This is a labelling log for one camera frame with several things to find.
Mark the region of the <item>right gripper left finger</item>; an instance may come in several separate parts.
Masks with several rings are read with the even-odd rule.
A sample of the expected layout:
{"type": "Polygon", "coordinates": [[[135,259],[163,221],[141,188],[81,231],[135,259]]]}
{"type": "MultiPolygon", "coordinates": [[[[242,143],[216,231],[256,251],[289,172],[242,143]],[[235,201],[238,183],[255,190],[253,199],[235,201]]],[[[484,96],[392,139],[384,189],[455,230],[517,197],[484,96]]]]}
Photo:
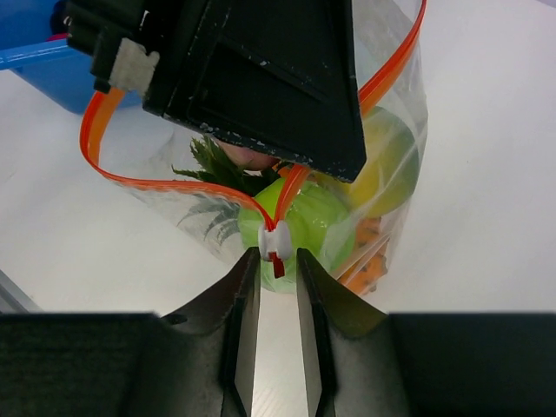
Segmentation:
{"type": "Polygon", "coordinates": [[[163,316],[182,337],[181,416],[250,416],[260,310],[258,248],[219,281],[163,316]]]}

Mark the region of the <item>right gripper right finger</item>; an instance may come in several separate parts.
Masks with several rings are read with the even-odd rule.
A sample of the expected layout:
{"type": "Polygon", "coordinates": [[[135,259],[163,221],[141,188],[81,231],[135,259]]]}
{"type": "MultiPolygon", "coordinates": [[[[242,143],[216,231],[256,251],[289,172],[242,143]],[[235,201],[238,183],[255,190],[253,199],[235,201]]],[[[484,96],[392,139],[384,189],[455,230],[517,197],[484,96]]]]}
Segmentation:
{"type": "Polygon", "coordinates": [[[377,337],[386,316],[297,251],[297,303],[310,416],[370,416],[377,337]]]}

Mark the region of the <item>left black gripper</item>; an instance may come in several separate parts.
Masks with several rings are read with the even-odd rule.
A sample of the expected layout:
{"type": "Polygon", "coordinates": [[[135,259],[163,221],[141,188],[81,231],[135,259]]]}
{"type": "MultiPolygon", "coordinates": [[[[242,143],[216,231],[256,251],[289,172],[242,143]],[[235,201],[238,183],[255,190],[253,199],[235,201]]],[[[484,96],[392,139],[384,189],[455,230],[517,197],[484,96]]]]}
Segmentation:
{"type": "Polygon", "coordinates": [[[70,1],[96,90],[352,182],[367,157],[349,1],[70,1]]]}

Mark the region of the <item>toy orange persimmon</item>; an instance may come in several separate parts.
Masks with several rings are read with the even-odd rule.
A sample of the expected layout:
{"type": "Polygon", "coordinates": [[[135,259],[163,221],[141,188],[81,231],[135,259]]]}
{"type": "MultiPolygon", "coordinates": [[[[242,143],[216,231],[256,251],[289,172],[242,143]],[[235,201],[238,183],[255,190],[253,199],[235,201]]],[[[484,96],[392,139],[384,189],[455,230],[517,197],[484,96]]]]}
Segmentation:
{"type": "Polygon", "coordinates": [[[387,273],[390,237],[381,230],[380,217],[365,217],[357,224],[353,256],[338,281],[357,295],[375,291],[376,282],[387,273]]]}

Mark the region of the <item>purple toy onion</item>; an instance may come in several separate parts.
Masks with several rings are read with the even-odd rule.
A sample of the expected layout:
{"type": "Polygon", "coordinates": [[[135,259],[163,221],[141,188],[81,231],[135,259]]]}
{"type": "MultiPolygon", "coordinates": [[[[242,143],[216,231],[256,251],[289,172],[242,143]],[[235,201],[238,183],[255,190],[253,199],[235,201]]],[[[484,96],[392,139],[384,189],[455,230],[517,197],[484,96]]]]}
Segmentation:
{"type": "Polygon", "coordinates": [[[238,147],[220,140],[216,144],[227,155],[231,162],[241,169],[249,171],[262,171],[275,166],[280,160],[252,149],[238,147]]]}

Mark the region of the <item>toy pineapple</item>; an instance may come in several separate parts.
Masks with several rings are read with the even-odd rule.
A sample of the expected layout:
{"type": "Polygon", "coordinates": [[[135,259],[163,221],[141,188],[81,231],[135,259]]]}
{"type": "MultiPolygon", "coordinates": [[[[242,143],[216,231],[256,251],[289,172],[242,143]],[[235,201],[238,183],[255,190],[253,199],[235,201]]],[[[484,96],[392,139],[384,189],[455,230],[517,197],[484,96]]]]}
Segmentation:
{"type": "Polygon", "coordinates": [[[240,203],[234,197],[224,195],[226,191],[256,197],[264,189],[281,179],[280,172],[290,168],[289,162],[279,161],[259,173],[252,173],[245,168],[236,166],[215,140],[202,136],[193,138],[189,145],[199,169],[177,169],[172,171],[188,179],[197,180],[213,187],[211,191],[196,191],[198,202],[183,217],[188,219],[194,215],[210,213],[214,217],[203,230],[205,239],[212,237],[218,245],[222,245],[229,237],[240,231],[238,216],[240,203]]]}

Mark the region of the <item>green toy apple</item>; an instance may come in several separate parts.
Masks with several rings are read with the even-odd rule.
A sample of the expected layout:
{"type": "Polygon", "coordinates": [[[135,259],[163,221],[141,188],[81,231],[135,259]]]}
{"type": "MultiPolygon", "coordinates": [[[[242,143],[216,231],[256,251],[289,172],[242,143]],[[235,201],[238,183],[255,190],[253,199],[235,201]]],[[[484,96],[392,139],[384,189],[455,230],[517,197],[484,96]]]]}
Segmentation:
{"type": "MultiPolygon", "coordinates": [[[[266,187],[255,200],[274,216],[279,194],[285,183],[281,178],[266,187]]],[[[338,268],[352,253],[354,223],[346,206],[332,192],[315,182],[305,182],[293,200],[286,222],[294,250],[306,248],[329,272],[338,268]]],[[[258,211],[241,208],[237,218],[244,248],[257,246],[257,233],[263,220],[258,211]]],[[[268,291],[291,294],[295,291],[295,254],[284,262],[285,275],[275,279],[273,266],[261,263],[261,285],[268,291]]]]}

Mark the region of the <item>clear orange-zip bag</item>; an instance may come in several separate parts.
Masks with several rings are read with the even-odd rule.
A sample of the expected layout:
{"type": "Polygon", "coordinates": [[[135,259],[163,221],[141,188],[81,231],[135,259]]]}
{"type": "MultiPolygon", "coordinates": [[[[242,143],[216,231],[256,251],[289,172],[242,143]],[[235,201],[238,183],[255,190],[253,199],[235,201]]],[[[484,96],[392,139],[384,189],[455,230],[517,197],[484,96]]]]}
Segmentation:
{"type": "MultiPolygon", "coordinates": [[[[355,74],[362,128],[364,118],[376,107],[394,113],[412,131],[421,163],[427,139],[427,104],[419,34],[427,5],[423,1],[349,2],[353,10],[355,74]]],[[[234,260],[246,249],[240,231],[218,245],[214,238],[205,239],[202,235],[214,217],[212,214],[183,218],[198,202],[196,191],[213,189],[209,184],[172,171],[172,168],[199,169],[189,145],[193,138],[202,136],[219,140],[149,113],[142,106],[142,98],[133,91],[111,89],[102,93],[95,87],[83,116],[79,143],[84,159],[100,175],[165,214],[216,256],[234,260]]],[[[258,229],[255,247],[260,249],[262,261],[272,264],[275,279],[285,275],[284,262],[299,249],[294,250],[286,215],[305,182],[315,182],[341,200],[354,223],[354,231],[359,221],[370,217],[365,208],[357,209],[349,204],[341,188],[344,181],[297,162],[278,159],[289,162],[291,167],[280,172],[285,183],[274,216],[254,197],[233,191],[224,193],[236,198],[240,209],[260,213],[263,225],[258,229]]],[[[380,216],[382,233],[390,237],[387,258],[402,228],[410,198],[393,212],[380,216]]],[[[329,271],[334,278],[339,279],[347,269],[353,252],[338,268],[329,271]]]]}

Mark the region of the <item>yellow-green toy mango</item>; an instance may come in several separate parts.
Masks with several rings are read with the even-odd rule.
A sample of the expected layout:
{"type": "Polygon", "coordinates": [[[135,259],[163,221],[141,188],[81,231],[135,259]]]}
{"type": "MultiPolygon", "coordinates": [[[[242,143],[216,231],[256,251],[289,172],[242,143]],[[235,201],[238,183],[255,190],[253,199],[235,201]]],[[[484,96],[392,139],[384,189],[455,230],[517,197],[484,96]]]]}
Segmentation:
{"type": "Polygon", "coordinates": [[[349,204],[370,217],[393,212],[414,193],[420,156],[410,128],[394,113],[376,107],[363,120],[367,160],[357,178],[342,183],[349,204]]]}

